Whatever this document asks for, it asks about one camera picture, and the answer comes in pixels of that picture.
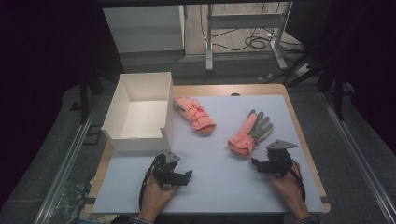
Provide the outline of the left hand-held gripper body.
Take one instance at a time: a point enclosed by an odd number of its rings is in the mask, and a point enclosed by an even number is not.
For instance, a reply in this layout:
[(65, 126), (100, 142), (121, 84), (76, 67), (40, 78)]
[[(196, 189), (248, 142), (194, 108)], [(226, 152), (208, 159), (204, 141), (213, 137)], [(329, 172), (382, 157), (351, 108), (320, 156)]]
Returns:
[(152, 173), (161, 187), (171, 185), (174, 179), (186, 179), (185, 174), (174, 172), (179, 160), (180, 157), (172, 151), (163, 152), (155, 157)]

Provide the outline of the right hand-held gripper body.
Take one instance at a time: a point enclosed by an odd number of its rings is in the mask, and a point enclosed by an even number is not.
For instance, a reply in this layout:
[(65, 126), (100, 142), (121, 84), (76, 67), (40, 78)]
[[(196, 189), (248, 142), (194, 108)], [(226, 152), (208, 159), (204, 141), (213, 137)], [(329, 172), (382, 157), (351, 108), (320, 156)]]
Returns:
[(288, 148), (295, 148), (296, 144), (283, 140), (275, 140), (269, 144), (267, 148), (267, 157), (269, 161), (265, 161), (262, 167), (266, 167), (267, 174), (281, 174), (284, 176), (292, 166), (292, 159), (288, 152)]

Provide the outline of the pink and grey winter glove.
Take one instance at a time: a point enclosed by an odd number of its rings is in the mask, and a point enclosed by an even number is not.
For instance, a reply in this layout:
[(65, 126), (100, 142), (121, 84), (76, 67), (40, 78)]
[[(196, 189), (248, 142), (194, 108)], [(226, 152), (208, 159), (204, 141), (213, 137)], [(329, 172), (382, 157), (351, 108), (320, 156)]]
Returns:
[(209, 117), (197, 99), (176, 97), (174, 102), (175, 106), (179, 107), (179, 114), (191, 124), (196, 132), (201, 134), (213, 133), (217, 124)]
[(241, 156), (249, 157), (253, 148), (265, 140), (273, 129), (274, 125), (269, 117), (252, 109), (238, 134), (228, 140), (229, 149)]

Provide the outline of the white cardboard box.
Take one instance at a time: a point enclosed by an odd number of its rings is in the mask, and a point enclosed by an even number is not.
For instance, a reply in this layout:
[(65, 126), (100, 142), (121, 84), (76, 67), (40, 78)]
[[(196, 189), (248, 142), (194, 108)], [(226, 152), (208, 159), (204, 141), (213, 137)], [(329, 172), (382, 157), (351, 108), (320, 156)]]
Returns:
[(117, 151), (170, 149), (173, 126), (174, 87), (170, 72), (120, 75), (102, 126)]

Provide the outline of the person's right hand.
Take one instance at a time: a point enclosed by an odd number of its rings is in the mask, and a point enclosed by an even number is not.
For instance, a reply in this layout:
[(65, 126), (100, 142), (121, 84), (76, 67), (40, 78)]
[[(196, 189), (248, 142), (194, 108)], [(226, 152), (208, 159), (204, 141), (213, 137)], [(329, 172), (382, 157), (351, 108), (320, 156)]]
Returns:
[(266, 177), (289, 208), (295, 221), (302, 222), (311, 218), (304, 203), (300, 185), (292, 173), (287, 172), (283, 177), (276, 175), (267, 175)]

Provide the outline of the person's left hand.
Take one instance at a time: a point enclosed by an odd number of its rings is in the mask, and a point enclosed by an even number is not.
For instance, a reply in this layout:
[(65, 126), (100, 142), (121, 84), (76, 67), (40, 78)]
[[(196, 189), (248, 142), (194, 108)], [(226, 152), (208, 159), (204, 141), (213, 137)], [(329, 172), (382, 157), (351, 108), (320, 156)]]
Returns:
[(154, 222), (166, 205), (171, 201), (179, 186), (163, 189), (157, 179), (150, 175), (144, 191), (142, 207), (138, 218), (146, 222)]

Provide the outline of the light blue table mat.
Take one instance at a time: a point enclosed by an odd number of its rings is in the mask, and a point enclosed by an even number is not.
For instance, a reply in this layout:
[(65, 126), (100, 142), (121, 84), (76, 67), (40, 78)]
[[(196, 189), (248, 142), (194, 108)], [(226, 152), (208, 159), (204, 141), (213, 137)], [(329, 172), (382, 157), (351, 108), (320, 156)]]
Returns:
[(165, 214), (274, 214), (287, 210), (250, 159), (228, 148), (228, 140), (237, 134), (252, 109), (263, 112), (274, 124), (273, 132), (253, 149), (252, 157), (265, 161), (266, 147), (275, 140), (293, 143), (296, 147), (290, 155), (300, 163), (308, 210), (324, 211), (283, 96), (201, 96), (199, 102), (217, 127), (209, 136), (200, 136), (179, 114), (174, 116), (172, 151), (180, 157), (175, 171), (192, 171), (192, 175), (189, 184), (180, 188), (163, 210)]

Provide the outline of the black stand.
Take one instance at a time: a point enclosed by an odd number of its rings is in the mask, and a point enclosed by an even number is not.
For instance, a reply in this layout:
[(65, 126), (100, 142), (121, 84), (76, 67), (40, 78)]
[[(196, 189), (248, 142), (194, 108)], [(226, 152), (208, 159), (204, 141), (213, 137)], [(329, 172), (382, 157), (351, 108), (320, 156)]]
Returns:
[(334, 85), (333, 96), (333, 111), (336, 116), (343, 121), (343, 96), (344, 94), (344, 82), (347, 66), (345, 60), (342, 57), (332, 56), (326, 60), (323, 64), (323, 74), (320, 76), (316, 87), (319, 91), (328, 91), (330, 86)]
[(93, 95), (100, 95), (103, 93), (104, 87), (99, 80), (99, 75), (94, 72), (82, 74), (79, 77), (79, 96), (80, 101), (74, 102), (70, 107), (71, 111), (80, 111), (80, 123), (84, 123), (89, 116), (89, 97), (88, 90), (91, 90)]

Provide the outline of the white power strip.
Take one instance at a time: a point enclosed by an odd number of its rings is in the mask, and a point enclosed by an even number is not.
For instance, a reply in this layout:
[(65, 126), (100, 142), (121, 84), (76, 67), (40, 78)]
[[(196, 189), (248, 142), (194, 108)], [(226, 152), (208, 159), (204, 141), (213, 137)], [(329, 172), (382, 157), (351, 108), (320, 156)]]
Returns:
[(310, 70), (311, 66), (308, 63), (302, 65), (296, 72), (295, 75), (297, 77), (302, 76), (303, 74), (307, 73)]

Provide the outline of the clear plastic bag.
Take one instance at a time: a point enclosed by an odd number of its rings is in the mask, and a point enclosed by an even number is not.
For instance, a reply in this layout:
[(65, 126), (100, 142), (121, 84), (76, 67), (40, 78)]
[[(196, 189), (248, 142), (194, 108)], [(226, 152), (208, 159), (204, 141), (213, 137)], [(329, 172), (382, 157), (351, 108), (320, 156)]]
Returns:
[(67, 182), (61, 189), (49, 224), (78, 224), (79, 213), (88, 197), (91, 185)]

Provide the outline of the white cabinet panel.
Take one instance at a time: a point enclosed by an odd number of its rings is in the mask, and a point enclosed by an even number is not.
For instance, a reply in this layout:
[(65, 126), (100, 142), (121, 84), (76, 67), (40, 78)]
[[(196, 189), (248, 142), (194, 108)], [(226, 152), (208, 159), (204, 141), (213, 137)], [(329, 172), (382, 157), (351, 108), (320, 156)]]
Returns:
[(103, 9), (119, 53), (184, 49), (183, 6)]

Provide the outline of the dark curtain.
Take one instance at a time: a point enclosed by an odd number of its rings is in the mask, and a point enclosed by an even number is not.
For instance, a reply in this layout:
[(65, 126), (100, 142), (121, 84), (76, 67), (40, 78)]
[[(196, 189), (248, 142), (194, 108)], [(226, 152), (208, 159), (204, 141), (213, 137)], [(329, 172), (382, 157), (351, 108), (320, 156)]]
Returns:
[(347, 66), (352, 104), (396, 154), (396, 0), (294, 0), (287, 33)]
[(101, 0), (0, 0), (0, 208), (47, 137), (63, 94), (123, 67)]

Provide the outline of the black floor bracket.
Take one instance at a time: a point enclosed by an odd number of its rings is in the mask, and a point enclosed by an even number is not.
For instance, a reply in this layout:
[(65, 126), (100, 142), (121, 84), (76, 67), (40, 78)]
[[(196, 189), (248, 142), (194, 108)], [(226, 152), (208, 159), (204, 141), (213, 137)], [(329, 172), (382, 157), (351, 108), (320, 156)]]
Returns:
[(87, 133), (85, 134), (83, 144), (85, 146), (95, 146), (99, 143), (102, 131), (101, 124), (90, 125)]

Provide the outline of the metal floor rail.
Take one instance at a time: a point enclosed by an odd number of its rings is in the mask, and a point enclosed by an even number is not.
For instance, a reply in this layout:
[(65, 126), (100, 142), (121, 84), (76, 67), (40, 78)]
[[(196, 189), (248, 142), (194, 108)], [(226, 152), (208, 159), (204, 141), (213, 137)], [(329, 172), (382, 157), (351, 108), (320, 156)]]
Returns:
[(63, 188), (64, 183), (69, 177), (72, 167), (78, 157), (78, 153), (84, 142), (85, 136), (91, 126), (92, 119), (94, 118), (100, 99), (101, 97), (98, 95), (92, 97), (92, 102), (89, 105), (90, 111), (88, 113), (88, 117), (85, 119), (85, 121), (82, 124), (79, 125), (78, 131), (73, 139), (73, 142), (66, 152), (64, 160), (62, 161), (60, 168), (51, 183), (48, 193), (40, 209), (37, 212), (33, 224), (49, 223), (50, 215), (60, 198), (61, 189)]
[(396, 205), (390, 198), (383, 184), (375, 175), (375, 172), (369, 165), (368, 161), (363, 156), (361, 148), (358, 146), (348, 127), (335, 113), (331, 96), (326, 92), (321, 92), (319, 96), (324, 102), (337, 131), (340, 133), (349, 153), (351, 154), (351, 157), (357, 164), (365, 183), (372, 192), (372, 195), (374, 196), (375, 201), (388, 224), (396, 224)]

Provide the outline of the white metal desk frame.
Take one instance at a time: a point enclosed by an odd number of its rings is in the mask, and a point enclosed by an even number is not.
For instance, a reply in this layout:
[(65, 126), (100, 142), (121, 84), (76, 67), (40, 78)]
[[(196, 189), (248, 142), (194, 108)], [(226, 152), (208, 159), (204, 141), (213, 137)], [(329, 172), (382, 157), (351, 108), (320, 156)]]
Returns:
[(212, 6), (207, 6), (207, 40), (205, 52), (205, 69), (208, 72), (213, 70), (213, 51), (211, 31), (217, 29), (248, 29), (248, 28), (276, 28), (277, 33), (274, 41), (270, 42), (270, 47), (276, 57), (281, 70), (286, 70), (287, 64), (279, 49), (281, 37), (284, 33), (288, 16), (290, 14), (291, 2), (288, 2), (281, 13), (269, 14), (231, 14), (213, 15)]

